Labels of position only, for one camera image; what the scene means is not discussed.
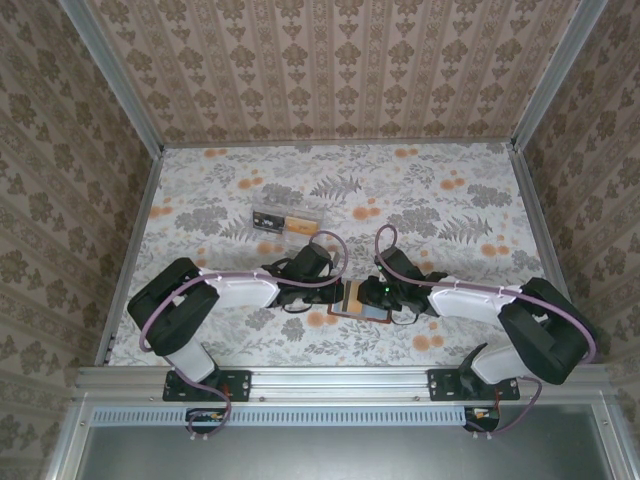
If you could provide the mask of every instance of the floral wallpaper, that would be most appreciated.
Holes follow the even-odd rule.
[[[610,0],[525,156],[640,445],[640,3]]]
[[[58,3],[0,2],[0,478],[43,471],[149,168]]]
[[[211,269],[252,270],[295,255],[300,247],[253,230],[256,193],[326,208],[323,228],[349,248],[346,278],[376,274],[374,236],[387,222],[424,273],[497,285],[542,275],[503,144],[167,149],[129,298],[179,257]],[[331,238],[319,241],[340,249]],[[163,364],[140,350],[139,335],[125,313],[110,365]],[[422,315],[400,326],[336,317],[326,305],[295,315],[247,306],[212,312],[198,339],[225,366],[451,365],[504,335],[451,317]]]
[[[509,137],[579,0],[90,0],[171,145]]]

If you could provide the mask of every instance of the table surface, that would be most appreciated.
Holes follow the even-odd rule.
[[[519,285],[542,267],[503,144],[349,145],[168,149],[128,299],[178,257],[216,270],[251,270],[288,253],[248,226],[256,191],[326,207],[324,228],[345,239],[348,278],[375,274],[373,239],[383,224],[424,273]],[[333,249],[328,238],[320,243]],[[399,322],[410,313],[394,314]],[[138,348],[125,312],[110,365],[162,365]],[[198,339],[223,366],[457,364],[496,327],[421,315],[414,325],[242,307],[216,311]]]

